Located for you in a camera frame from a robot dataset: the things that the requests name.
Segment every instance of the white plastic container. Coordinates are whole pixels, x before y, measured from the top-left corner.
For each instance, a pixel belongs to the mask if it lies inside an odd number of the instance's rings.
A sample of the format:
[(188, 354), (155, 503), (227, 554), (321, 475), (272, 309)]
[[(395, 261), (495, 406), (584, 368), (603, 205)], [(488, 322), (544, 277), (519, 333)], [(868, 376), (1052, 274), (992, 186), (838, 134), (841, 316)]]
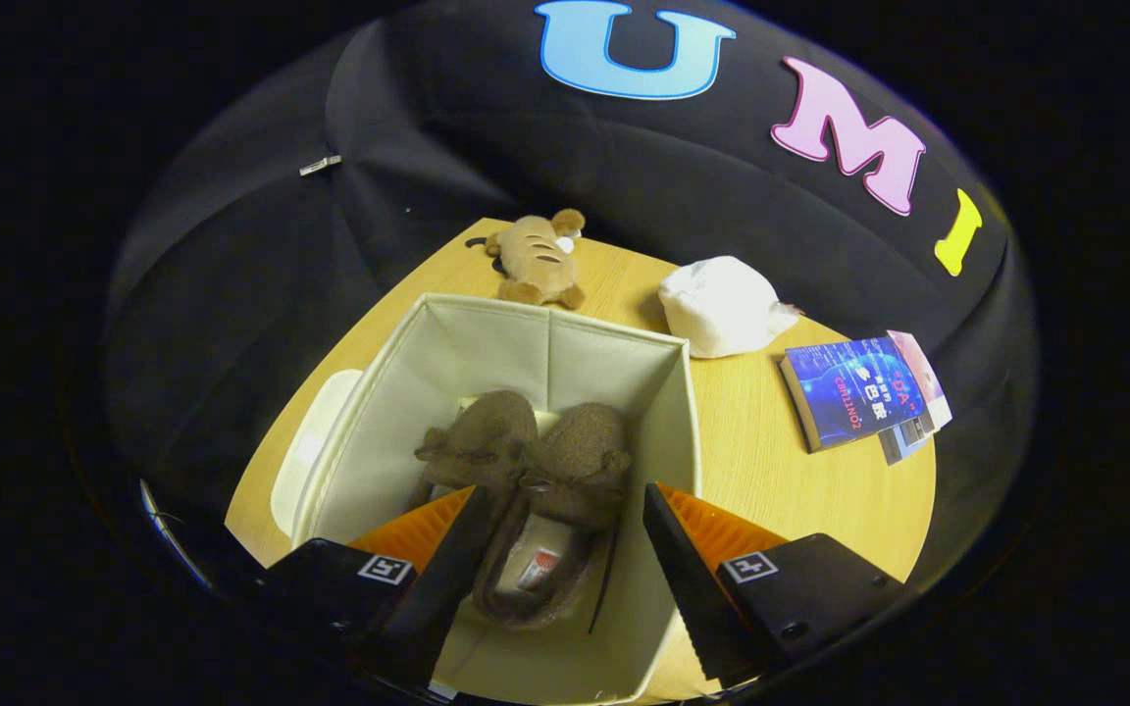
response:
[(643, 529), (643, 488), (698, 494), (699, 438), (687, 340), (558, 308), (423, 295), (333, 420), (294, 513), (292, 544), (350, 541), (406, 507), (431, 426), (490, 390), (515, 390), (544, 417), (582, 402), (623, 412), (634, 463), (605, 603), (588, 634), (602, 572), (577, 609), (533, 631), (497, 628), (462, 603), (435, 682), (513, 703), (621, 703), (644, 691), (677, 611)]

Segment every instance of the brown slipper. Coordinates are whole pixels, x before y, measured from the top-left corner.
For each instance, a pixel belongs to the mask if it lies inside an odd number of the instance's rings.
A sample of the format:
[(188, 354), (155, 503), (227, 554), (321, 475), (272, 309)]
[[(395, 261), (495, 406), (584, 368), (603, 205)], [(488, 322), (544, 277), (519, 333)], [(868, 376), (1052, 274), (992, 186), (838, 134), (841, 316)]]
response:
[(516, 497), (475, 577), (475, 607), (510, 629), (567, 612), (600, 559), (598, 539), (621, 513), (628, 469), (621, 416), (599, 403), (571, 408), (525, 446)]
[(458, 490), (481, 486), (490, 496), (490, 524), (494, 529), (512, 500), (522, 470), (524, 445), (538, 436), (530, 402), (511, 390), (489, 392), (466, 408), (452, 428), (431, 428), (417, 448), (417, 459), (426, 461), (409, 509), (431, 499), (434, 487)]

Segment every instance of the letter m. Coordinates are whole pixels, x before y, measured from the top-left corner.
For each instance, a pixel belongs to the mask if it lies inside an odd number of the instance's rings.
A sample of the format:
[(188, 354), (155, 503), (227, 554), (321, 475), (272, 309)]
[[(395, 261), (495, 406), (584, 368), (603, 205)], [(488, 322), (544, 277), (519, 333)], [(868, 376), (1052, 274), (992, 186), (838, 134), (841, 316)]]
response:
[(789, 123), (771, 129), (770, 137), (801, 157), (825, 162), (829, 149), (824, 138), (829, 124), (840, 171), (854, 175), (879, 157), (879, 168), (861, 180), (866, 191), (896, 213), (910, 215), (919, 157), (927, 151), (923, 140), (892, 115), (866, 125), (861, 108), (835, 77), (792, 56), (785, 56), (784, 62), (799, 76), (797, 108)]

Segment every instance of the book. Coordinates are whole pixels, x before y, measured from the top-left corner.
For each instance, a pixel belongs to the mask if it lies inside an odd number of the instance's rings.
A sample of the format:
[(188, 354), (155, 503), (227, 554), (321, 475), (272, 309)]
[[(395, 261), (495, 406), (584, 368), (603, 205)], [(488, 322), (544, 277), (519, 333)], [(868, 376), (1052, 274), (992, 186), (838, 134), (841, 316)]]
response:
[(945, 428), (945, 425), (954, 418), (954, 412), (949, 410), (945, 390), (940, 386), (936, 371), (932, 371), (932, 363), (928, 360), (919, 341), (904, 331), (888, 331), (888, 335), (893, 339), (893, 343), (896, 343), (896, 350), (901, 352), (902, 358), (905, 358), (905, 365), (913, 372), (914, 381), (918, 383), (919, 392), (923, 393), (923, 402), (927, 406), (927, 411), (919, 417), (916, 424), (906, 421), (879, 433), (884, 456), (888, 465), (892, 465), (922, 448), (927, 437)]
[(932, 363), (928, 360), (922, 346), (913, 335), (902, 331), (888, 331), (888, 338), (896, 343), (896, 350), (901, 352), (902, 358), (905, 358), (905, 365), (910, 366), (910, 371), (914, 374), (919, 392), (923, 393), (923, 402), (932, 416), (932, 430), (929, 434), (938, 433), (954, 418), (954, 412), (949, 410), (949, 401), (945, 398), (945, 390), (940, 387), (936, 371), (932, 371)]
[(925, 410), (892, 337), (789, 348), (779, 367), (810, 452), (857, 442)]
[(910, 459), (914, 451), (922, 448), (927, 439), (932, 436), (932, 416), (930, 412), (922, 412), (913, 420), (902, 421), (893, 428), (885, 428), (879, 433), (879, 445), (883, 447), (884, 460), (888, 465)]

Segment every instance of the plush mouse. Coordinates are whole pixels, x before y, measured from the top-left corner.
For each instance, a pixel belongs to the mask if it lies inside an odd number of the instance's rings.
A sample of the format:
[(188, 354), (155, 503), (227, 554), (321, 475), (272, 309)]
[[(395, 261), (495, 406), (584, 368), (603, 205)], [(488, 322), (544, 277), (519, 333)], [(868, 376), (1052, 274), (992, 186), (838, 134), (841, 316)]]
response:
[[(487, 237), (488, 255), (497, 256), (508, 278), (499, 285), (499, 299), (522, 304), (548, 304), (559, 300), (565, 308), (583, 304), (583, 290), (577, 286), (577, 263), (557, 241), (580, 237), (583, 215), (565, 209), (544, 219), (525, 216), (506, 232)], [(573, 241), (562, 241), (573, 245)]]

